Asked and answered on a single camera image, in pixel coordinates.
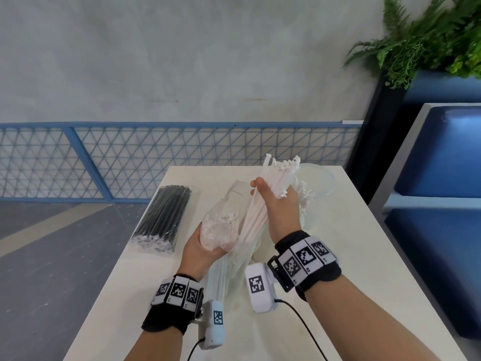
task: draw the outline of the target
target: black planter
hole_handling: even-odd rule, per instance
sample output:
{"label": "black planter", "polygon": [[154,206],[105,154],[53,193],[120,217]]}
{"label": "black planter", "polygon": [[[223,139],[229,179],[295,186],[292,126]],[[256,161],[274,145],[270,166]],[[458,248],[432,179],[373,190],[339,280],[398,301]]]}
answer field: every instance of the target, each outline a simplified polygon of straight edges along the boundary
{"label": "black planter", "polygon": [[481,103],[481,80],[420,71],[411,87],[380,77],[346,172],[369,204],[424,103]]}

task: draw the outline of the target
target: beige floor stripe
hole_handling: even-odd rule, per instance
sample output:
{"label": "beige floor stripe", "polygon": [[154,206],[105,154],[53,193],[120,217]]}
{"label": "beige floor stripe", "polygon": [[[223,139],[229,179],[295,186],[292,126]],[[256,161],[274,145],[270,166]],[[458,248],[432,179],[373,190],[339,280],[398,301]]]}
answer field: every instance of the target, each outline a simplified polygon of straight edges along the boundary
{"label": "beige floor stripe", "polygon": [[111,204],[80,204],[0,240],[0,257],[105,209]]}

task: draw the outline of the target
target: wire mesh panel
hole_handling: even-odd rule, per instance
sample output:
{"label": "wire mesh panel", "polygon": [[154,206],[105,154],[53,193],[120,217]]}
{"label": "wire mesh panel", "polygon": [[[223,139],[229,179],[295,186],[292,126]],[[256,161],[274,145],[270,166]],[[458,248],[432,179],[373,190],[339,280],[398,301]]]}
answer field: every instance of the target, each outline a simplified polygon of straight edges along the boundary
{"label": "wire mesh panel", "polygon": [[0,196],[102,198],[59,128],[0,128]]}
{"label": "wire mesh panel", "polygon": [[171,165],[257,165],[278,159],[343,165],[358,128],[75,129],[114,198],[150,198]]}

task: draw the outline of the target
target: forearm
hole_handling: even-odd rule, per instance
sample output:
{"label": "forearm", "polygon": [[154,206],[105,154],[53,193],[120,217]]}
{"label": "forearm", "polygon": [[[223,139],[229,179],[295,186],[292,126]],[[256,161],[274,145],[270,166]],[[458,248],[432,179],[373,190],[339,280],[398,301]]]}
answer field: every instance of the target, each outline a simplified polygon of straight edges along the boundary
{"label": "forearm", "polygon": [[182,333],[174,327],[162,332],[143,331],[125,361],[178,361],[182,352]]}
{"label": "forearm", "polygon": [[437,360],[344,276],[317,282],[305,297],[343,361]]}

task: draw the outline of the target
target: black straws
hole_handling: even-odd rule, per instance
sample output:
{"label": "black straws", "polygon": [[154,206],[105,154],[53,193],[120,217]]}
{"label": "black straws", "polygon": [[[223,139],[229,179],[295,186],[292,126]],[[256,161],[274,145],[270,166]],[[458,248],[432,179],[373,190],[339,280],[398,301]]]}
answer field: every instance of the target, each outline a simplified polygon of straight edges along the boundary
{"label": "black straws", "polygon": [[176,244],[176,233],[191,192],[185,186],[160,188],[131,241],[145,249],[172,253]]}

